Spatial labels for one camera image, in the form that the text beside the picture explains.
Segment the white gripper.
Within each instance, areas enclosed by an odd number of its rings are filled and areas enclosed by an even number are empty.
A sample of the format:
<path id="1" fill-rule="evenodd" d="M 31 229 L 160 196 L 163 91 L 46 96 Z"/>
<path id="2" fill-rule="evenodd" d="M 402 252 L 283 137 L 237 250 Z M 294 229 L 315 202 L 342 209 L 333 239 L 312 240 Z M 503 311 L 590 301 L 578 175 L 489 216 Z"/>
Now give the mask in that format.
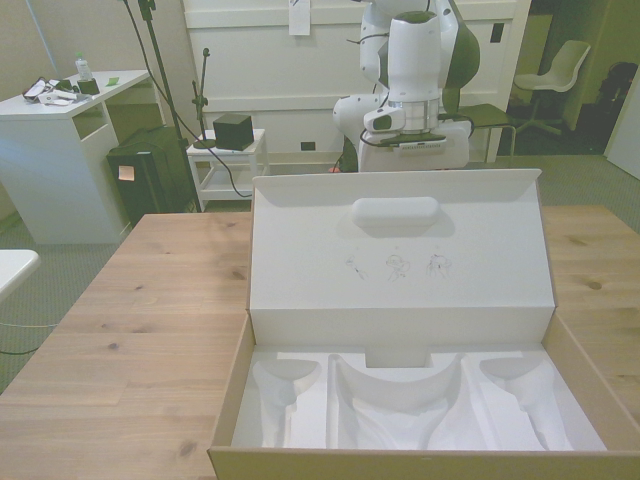
<path id="1" fill-rule="evenodd" d="M 364 130 L 359 141 L 359 172 L 455 169 L 469 162 L 468 119 L 447 120 L 431 132 L 398 137 L 398 132 Z"/>

